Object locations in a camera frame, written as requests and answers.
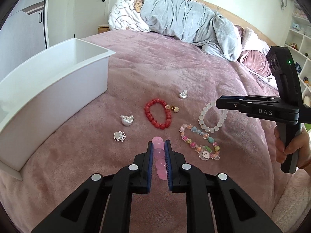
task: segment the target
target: silver apple charm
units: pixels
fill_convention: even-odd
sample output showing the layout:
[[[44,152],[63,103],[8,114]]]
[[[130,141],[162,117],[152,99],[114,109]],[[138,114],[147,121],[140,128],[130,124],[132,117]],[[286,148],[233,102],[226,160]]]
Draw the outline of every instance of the silver apple charm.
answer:
[[[124,126],[130,126],[133,121],[134,121],[134,116],[131,115],[131,116],[120,116],[122,119],[121,119],[121,122]]]

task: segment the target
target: white door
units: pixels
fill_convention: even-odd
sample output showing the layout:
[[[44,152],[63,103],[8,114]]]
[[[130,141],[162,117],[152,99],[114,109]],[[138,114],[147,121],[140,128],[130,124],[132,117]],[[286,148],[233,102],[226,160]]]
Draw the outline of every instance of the white door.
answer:
[[[75,37],[84,38],[98,33],[98,26],[104,24],[107,0],[75,0]]]

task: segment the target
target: pink blanket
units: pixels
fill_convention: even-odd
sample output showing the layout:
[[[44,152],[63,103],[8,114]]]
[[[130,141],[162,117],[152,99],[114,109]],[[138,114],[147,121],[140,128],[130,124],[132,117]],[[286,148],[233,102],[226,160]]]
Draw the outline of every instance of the pink blanket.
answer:
[[[147,150],[154,136],[170,139],[173,150],[203,172],[227,173],[268,214],[278,202],[291,175],[275,161],[275,123],[230,110],[220,130],[213,134],[220,145],[220,160],[201,160],[183,142],[178,128],[198,127],[203,107],[221,95],[275,95],[238,62],[209,56],[194,45],[156,33],[111,31],[86,38],[116,52],[110,57],[108,90],[65,122],[32,155],[21,170],[20,182],[0,173],[0,200],[18,228],[29,233],[60,202],[93,173],[116,173]],[[187,89],[185,100],[178,93]],[[158,130],[144,114],[144,105],[159,97],[178,106],[168,129]],[[153,115],[164,121],[163,108]],[[122,126],[120,115],[134,115],[134,123]],[[205,123],[213,127],[220,110],[212,108]],[[126,140],[113,134],[124,131]],[[192,135],[203,143],[202,137]],[[186,232],[186,200],[168,191],[167,181],[153,171],[151,193],[134,195],[130,232]]]

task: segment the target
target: pink glass bead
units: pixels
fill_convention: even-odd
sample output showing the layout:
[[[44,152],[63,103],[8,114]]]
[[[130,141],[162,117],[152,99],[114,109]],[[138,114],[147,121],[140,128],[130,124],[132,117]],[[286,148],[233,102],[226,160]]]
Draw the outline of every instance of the pink glass bead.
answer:
[[[153,149],[162,149],[164,150],[164,142],[162,140],[156,140],[153,142]]]
[[[157,170],[166,170],[166,163],[165,163],[165,159],[159,159],[156,161],[155,166],[157,168]]]
[[[153,156],[155,159],[162,159],[165,157],[165,152],[162,149],[154,149]]]
[[[196,144],[195,142],[191,142],[191,143],[190,143],[190,147],[191,147],[191,148],[195,148],[196,146],[197,146],[197,144]]]
[[[167,180],[166,170],[158,170],[157,174],[161,180]]]
[[[156,140],[162,140],[163,141],[163,138],[162,137],[154,137],[151,142],[154,143],[154,141]]]

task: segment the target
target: white storage box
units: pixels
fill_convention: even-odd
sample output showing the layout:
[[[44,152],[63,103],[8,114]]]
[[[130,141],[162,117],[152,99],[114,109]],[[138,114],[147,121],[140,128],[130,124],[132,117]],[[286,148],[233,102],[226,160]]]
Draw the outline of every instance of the white storage box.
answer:
[[[72,38],[31,57],[0,82],[0,170],[22,180],[19,171],[38,147],[107,90],[114,53]]]

